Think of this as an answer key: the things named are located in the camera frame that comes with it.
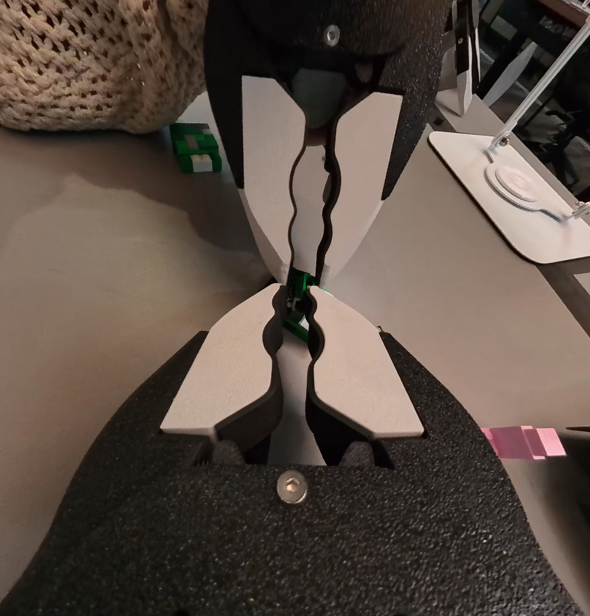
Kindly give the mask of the white book stand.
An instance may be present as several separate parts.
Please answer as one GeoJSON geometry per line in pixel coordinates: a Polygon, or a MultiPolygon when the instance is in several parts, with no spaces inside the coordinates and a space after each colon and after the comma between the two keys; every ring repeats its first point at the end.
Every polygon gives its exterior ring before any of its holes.
{"type": "Polygon", "coordinates": [[[506,243],[533,264],[590,257],[590,202],[573,208],[509,144],[518,121],[590,36],[590,14],[494,136],[432,132],[428,141],[506,243]]]}

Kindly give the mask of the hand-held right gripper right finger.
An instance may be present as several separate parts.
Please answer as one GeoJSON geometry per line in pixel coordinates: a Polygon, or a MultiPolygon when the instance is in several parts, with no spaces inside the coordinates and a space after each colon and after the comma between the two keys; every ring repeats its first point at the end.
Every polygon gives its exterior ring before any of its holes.
{"type": "Polygon", "coordinates": [[[383,441],[424,436],[381,332],[320,287],[306,290],[308,350],[306,421],[327,466],[339,466],[363,444],[372,465],[392,466],[383,441]]]}

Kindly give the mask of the black and white device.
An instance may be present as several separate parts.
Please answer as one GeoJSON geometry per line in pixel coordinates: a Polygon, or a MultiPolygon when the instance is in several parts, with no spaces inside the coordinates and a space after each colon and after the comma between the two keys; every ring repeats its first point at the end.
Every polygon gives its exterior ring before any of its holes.
{"type": "MultiPolygon", "coordinates": [[[[484,95],[486,105],[492,105],[517,80],[537,49],[536,42],[511,60],[499,77],[493,79],[484,95]]],[[[481,81],[480,47],[478,37],[478,8],[475,1],[453,1],[443,36],[443,60],[436,103],[439,107],[462,117],[468,111],[481,81]]]]}

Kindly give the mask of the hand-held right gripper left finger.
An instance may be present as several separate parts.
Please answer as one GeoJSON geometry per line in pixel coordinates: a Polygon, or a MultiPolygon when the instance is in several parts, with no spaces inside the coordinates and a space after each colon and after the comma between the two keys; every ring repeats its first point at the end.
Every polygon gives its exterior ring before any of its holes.
{"type": "Polygon", "coordinates": [[[283,416],[277,353],[283,344],[286,287],[267,287],[238,304],[207,332],[162,420],[165,434],[233,442],[252,465],[268,464],[283,416]]]}

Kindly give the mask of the pink lego pig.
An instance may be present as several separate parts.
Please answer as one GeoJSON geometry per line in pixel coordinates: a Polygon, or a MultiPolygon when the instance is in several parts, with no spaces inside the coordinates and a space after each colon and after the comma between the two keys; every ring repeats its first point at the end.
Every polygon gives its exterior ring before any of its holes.
{"type": "Polygon", "coordinates": [[[511,426],[481,430],[501,459],[536,461],[567,456],[553,427],[511,426]]]}

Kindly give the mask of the person's left forearm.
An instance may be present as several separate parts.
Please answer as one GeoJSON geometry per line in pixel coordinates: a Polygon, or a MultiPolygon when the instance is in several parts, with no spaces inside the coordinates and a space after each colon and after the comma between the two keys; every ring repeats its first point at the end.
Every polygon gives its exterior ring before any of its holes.
{"type": "Polygon", "coordinates": [[[0,1],[0,126],[175,122],[206,89],[208,1],[0,1]]]}

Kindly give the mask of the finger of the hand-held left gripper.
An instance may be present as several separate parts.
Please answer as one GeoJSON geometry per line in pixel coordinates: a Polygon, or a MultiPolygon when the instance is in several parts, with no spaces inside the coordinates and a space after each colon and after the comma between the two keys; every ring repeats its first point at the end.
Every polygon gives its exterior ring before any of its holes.
{"type": "Polygon", "coordinates": [[[383,205],[383,188],[403,96],[373,92],[340,116],[333,138],[339,172],[330,202],[331,239],[323,247],[320,281],[344,268],[383,205]]]}
{"type": "Polygon", "coordinates": [[[296,212],[291,177],[304,148],[306,117],[272,78],[243,76],[241,85],[244,180],[240,196],[263,262],[271,276],[285,285],[296,212]]]}

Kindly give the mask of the green lego cube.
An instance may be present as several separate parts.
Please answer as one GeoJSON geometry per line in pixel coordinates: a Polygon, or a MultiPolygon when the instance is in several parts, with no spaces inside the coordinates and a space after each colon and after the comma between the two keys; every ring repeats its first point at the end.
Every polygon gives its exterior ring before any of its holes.
{"type": "Polygon", "coordinates": [[[219,144],[208,124],[170,124],[169,135],[174,156],[182,173],[220,173],[222,171],[219,144]]]}

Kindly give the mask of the dark green lego assembly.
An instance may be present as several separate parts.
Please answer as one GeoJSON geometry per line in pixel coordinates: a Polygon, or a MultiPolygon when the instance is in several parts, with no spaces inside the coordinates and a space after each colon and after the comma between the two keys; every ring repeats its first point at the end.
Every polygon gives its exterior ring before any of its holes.
{"type": "Polygon", "coordinates": [[[317,288],[328,294],[326,289],[317,284],[312,274],[296,270],[290,275],[287,285],[287,312],[282,320],[282,327],[305,342],[313,355],[320,349],[320,334],[316,323],[318,306],[312,293],[308,292],[309,288],[317,288]]]}

